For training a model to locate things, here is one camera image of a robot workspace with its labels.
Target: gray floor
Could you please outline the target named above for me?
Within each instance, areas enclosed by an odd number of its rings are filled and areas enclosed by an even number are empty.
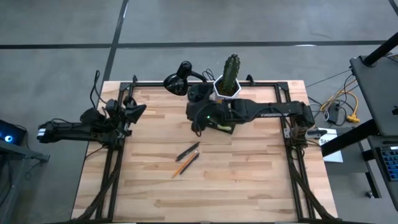
[[[1,44],[110,44],[122,0],[0,1]],[[130,0],[120,43],[222,41],[386,40],[398,17],[388,0]],[[163,80],[189,60],[195,71],[222,72],[231,53],[241,57],[240,78],[317,80],[342,72],[349,59],[375,45],[323,47],[223,47],[118,49],[110,80]],[[95,70],[104,72],[109,49],[0,50],[0,119],[22,124],[32,149],[50,162],[24,182],[13,223],[59,222],[70,218],[86,142],[39,144],[37,126],[54,117],[77,121],[90,107]],[[325,101],[349,75],[311,86],[308,95]],[[358,89],[358,116],[370,118]],[[318,126],[327,126],[321,118]],[[330,175],[339,217],[394,223],[398,213],[373,164],[383,198],[368,199],[364,174]]]

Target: wooden table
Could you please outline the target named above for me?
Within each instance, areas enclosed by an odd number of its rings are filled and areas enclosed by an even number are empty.
[[[287,82],[291,99],[308,103],[304,82]],[[101,97],[116,99],[119,84],[105,82]],[[186,96],[173,95],[163,87],[136,87],[133,97],[147,109],[131,125],[133,133],[127,138],[114,222],[297,220],[279,118],[237,125],[233,135],[208,128],[199,138],[185,115]],[[271,87],[243,87],[239,97],[258,103],[276,101]],[[171,179],[180,166],[174,162],[176,156],[197,141],[200,157],[183,175]],[[90,143],[87,153],[99,147]],[[103,149],[85,161],[73,218],[98,193],[105,158]],[[319,147],[306,148],[305,165],[310,188],[336,217]],[[300,197],[305,210],[303,193]]]

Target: potted cactus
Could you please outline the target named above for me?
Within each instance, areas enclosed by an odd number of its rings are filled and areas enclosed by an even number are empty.
[[[232,54],[225,61],[224,72],[214,82],[215,100],[236,98],[241,91],[238,76],[241,61],[237,54]]]

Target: white hexagonal pot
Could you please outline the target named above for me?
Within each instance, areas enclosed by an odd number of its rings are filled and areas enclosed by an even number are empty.
[[[218,90],[217,90],[217,83],[218,83],[219,81],[221,81],[222,79],[223,79],[223,75],[220,75],[220,77],[218,77],[218,78],[216,79],[216,81],[214,81],[214,83],[213,83],[215,101],[219,101],[219,100],[223,100],[223,99],[228,100],[228,99],[237,98],[238,95],[239,95],[239,92],[242,90],[242,87],[241,87],[241,85],[239,84],[238,79],[235,79],[236,91],[235,91],[235,94],[234,94],[233,96],[224,96],[224,95],[221,95],[221,94],[218,93]]]

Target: keyboard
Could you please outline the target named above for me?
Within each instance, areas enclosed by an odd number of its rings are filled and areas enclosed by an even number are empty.
[[[389,180],[398,181],[398,149],[391,150],[390,147],[383,147],[380,153],[384,161],[384,171],[388,173]]]

